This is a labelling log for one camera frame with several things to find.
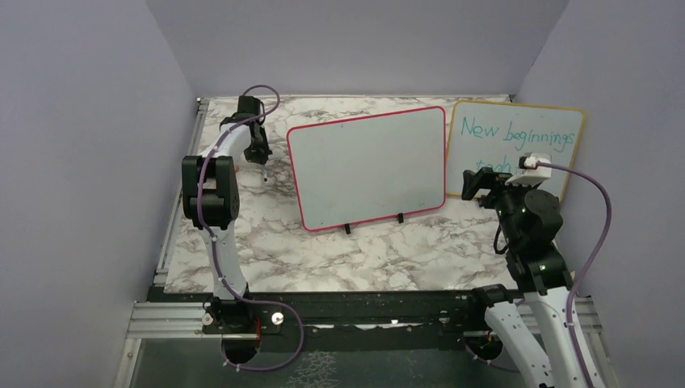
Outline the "red framed whiteboard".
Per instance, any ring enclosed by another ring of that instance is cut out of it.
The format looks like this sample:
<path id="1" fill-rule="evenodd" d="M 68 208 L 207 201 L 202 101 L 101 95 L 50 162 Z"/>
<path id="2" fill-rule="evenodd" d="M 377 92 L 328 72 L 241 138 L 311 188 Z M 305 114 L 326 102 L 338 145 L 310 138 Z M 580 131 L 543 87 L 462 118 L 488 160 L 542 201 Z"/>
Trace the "red framed whiteboard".
<path id="1" fill-rule="evenodd" d="M 446 201 L 440 106 L 294 126 L 286 141 L 307 231 L 405 217 Z"/>

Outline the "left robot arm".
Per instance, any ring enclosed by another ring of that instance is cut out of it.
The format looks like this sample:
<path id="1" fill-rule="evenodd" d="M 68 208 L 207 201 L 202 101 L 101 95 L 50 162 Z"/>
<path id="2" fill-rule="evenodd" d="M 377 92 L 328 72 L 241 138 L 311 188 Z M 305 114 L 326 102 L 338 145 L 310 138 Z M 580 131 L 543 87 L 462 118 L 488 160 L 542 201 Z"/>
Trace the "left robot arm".
<path id="1" fill-rule="evenodd" d="M 250 304 L 248 282 L 242 272 L 235 221 L 240 197 L 237 161 L 264 167 L 272 152 L 264 128 L 263 102 L 242 95 L 237 111 L 220 123 L 218 138 L 201 154 L 182 160 L 182 205 L 185 218 L 200 232 L 212 269 L 213 290 L 202 323 L 210 332 L 228 334 L 221 354 L 234 364 L 245 364 L 258 352 L 262 324 Z"/>

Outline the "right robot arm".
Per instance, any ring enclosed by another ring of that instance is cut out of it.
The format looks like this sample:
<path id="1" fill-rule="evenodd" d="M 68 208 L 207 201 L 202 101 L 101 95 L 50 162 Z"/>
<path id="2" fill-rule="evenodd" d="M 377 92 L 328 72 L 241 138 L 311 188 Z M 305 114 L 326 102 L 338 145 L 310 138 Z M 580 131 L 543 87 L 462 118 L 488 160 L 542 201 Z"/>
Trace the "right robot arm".
<path id="1" fill-rule="evenodd" d="M 462 200 L 472 200 L 498 217 L 506 266 L 540 334 L 523 322 L 514 298 L 503 285 L 476 288 L 478 298 L 466 307 L 475 328 L 489 328 L 510 354 L 530 387 L 603 387 L 578 319 L 575 297 L 580 276 L 571 276 L 554 239 L 563 225 L 560 200 L 540 185 L 557 169 L 542 158 L 525 157 L 517 175 L 482 167 L 463 173 Z"/>

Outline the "yellow framed written whiteboard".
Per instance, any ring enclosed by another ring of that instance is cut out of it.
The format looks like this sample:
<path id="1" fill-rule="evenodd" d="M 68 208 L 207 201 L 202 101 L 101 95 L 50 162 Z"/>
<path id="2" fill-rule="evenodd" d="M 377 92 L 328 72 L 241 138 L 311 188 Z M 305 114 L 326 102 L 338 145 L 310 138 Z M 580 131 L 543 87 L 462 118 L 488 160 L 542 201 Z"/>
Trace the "yellow framed written whiteboard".
<path id="1" fill-rule="evenodd" d="M 519 158 L 543 154 L 571 167 L 586 113 L 580 108 L 549 105 L 458 101 L 450 123 L 446 157 L 446 193 L 459 196 L 463 171 L 491 167 L 519 173 Z"/>

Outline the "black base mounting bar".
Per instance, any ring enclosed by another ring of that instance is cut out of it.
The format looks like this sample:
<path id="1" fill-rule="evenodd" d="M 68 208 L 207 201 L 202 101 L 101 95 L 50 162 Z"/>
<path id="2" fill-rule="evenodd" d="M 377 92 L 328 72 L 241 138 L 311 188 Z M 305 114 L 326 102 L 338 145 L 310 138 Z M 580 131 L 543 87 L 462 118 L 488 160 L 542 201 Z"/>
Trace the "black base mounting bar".
<path id="1" fill-rule="evenodd" d="M 205 329 L 210 293 L 149 290 L 134 319 L 147 338 L 222 341 Z M 490 348 L 498 337 L 473 291 L 255 293 L 262 352 L 453 349 L 466 338 Z"/>

